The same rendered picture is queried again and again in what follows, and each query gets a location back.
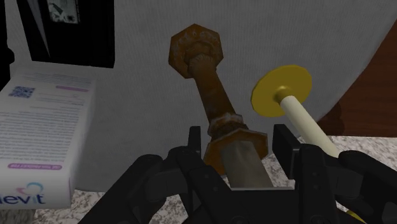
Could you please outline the white stick with yellow disc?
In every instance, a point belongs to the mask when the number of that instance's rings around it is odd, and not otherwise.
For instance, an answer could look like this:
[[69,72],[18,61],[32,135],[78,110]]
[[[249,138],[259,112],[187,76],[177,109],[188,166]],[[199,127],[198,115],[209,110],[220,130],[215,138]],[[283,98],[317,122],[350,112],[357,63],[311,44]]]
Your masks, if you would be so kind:
[[280,66],[268,72],[254,86],[251,105],[261,116],[286,115],[306,143],[319,146],[326,154],[337,158],[337,147],[302,105],[311,89],[312,77],[306,68]]

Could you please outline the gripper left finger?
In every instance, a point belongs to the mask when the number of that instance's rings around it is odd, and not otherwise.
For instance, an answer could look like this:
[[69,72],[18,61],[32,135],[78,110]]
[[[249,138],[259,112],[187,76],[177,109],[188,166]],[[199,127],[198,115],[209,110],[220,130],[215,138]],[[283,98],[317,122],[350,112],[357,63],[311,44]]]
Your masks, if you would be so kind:
[[223,196],[230,192],[201,159],[200,127],[189,129],[188,144],[139,157],[78,224],[150,224],[167,197],[178,195],[188,213],[183,224],[232,224]]

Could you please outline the grey round rug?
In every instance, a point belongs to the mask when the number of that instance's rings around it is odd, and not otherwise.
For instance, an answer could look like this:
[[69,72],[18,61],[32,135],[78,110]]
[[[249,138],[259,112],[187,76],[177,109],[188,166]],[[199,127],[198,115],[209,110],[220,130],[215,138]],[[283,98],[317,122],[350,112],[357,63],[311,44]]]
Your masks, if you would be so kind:
[[168,63],[171,37],[192,24],[216,31],[224,58],[218,76],[251,130],[272,132],[286,117],[251,106],[256,82],[296,64],[312,76],[304,102],[315,119],[334,107],[366,68],[397,20],[397,0],[115,0],[112,69],[31,60],[16,0],[5,0],[12,70],[48,69],[96,80],[95,111],[76,186],[105,192],[144,154],[166,156],[188,130],[208,121],[195,82]]

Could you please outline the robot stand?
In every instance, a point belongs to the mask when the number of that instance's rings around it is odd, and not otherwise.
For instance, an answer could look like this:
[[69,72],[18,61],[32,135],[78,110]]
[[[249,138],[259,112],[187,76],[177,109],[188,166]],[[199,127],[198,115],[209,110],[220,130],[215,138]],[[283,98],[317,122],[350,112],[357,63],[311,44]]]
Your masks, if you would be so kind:
[[112,68],[115,0],[16,0],[31,60]]

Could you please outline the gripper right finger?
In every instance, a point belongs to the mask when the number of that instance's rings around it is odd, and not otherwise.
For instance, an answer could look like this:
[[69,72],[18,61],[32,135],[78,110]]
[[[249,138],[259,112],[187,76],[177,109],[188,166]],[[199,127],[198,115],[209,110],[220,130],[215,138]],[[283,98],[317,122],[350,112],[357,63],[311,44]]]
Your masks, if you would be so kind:
[[355,150],[337,158],[274,125],[273,152],[298,192],[299,224],[397,224],[397,171]]

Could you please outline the white printed carton box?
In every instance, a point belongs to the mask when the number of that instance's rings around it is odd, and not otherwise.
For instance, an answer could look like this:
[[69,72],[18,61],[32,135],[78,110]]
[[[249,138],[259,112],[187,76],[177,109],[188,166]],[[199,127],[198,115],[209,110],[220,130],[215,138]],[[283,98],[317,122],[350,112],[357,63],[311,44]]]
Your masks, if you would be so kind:
[[95,80],[21,67],[0,91],[0,210],[71,205]]

